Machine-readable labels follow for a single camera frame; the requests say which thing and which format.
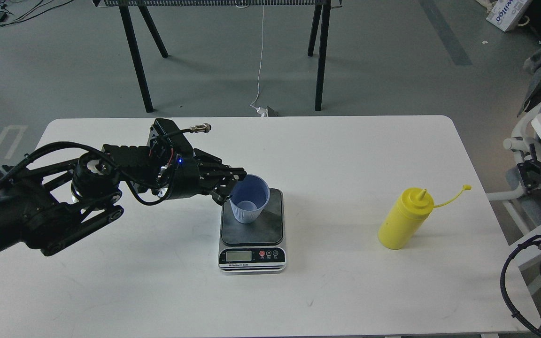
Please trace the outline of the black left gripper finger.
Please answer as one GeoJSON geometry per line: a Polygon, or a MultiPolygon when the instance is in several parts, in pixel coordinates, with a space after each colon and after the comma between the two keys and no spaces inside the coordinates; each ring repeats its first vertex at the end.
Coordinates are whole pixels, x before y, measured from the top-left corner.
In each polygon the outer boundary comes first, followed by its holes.
{"type": "Polygon", "coordinates": [[[234,179],[237,181],[244,180],[247,172],[241,167],[230,167],[223,161],[212,154],[209,154],[200,149],[193,150],[193,158],[197,163],[198,175],[202,179],[234,179]]]}
{"type": "Polygon", "coordinates": [[[231,184],[217,184],[214,186],[205,186],[199,195],[208,195],[217,205],[223,205],[232,195],[231,184]]]}

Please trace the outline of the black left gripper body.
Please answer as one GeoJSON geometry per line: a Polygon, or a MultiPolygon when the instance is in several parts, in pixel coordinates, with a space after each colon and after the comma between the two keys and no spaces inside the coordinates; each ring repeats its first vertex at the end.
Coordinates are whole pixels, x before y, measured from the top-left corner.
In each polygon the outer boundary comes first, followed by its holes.
{"type": "Polygon", "coordinates": [[[148,147],[155,165],[152,195],[163,200],[207,195],[200,175],[200,163],[185,133],[208,133],[208,123],[180,129],[174,121],[157,118],[150,129],[148,147]]]}

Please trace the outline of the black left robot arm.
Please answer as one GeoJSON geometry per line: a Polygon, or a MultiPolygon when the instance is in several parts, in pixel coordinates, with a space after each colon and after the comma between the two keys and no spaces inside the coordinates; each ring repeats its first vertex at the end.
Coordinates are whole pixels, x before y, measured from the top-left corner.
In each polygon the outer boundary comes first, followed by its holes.
{"type": "Polygon", "coordinates": [[[97,150],[58,141],[2,166],[0,252],[24,243],[51,256],[118,220],[124,212],[121,182],[145,206],[194,195],[223,205],[247,173],[186,139],[210,130],[207,123],[180,129],[157,118],[144,146],[105,144],[97,150]]]}

